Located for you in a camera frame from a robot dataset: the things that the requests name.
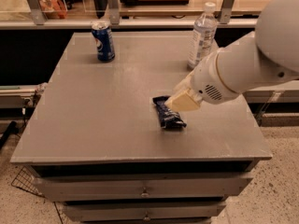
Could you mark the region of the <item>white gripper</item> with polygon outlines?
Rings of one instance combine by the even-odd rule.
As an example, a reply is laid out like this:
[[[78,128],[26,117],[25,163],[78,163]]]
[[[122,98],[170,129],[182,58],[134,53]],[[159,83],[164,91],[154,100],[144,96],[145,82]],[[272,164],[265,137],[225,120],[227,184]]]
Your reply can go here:
[[[211,52],[177,84],[174,88],[177,93],[165,102],[169,109],[175,112],[193,111],[200,107],[202,101],[218,105],[239,96],[237,92],[229,89],[221,78],[218,69],[219,53],[219,49]]]

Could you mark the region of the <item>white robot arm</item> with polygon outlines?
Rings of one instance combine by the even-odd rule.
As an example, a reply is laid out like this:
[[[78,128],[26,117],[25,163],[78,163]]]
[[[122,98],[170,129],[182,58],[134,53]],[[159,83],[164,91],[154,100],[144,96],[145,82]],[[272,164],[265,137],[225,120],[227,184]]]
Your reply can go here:
[[[299,78],[299,0],[272,0],[255,30],[207,55],[175,87],[165,105],[192,111],[222,104],[245,91]]]

